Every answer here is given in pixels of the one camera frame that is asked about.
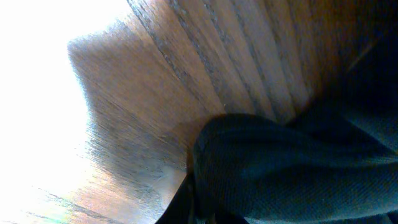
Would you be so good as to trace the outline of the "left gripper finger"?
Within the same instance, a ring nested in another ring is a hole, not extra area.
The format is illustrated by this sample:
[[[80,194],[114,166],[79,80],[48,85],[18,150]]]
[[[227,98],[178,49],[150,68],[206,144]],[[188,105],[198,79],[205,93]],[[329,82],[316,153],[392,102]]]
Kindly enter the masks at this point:
[[[155,224],[195,224],[197,221],[194,186],[193,174],[188,174]]]

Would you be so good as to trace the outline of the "black polo shirt white logo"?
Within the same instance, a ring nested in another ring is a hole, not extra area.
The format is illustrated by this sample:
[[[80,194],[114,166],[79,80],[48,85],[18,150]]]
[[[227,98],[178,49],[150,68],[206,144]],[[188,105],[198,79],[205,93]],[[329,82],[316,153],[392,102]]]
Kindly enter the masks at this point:
[[[310,223],[397,210],[397,32],[340,88],[288,124],[210,120],[193,147],[199,215]]]

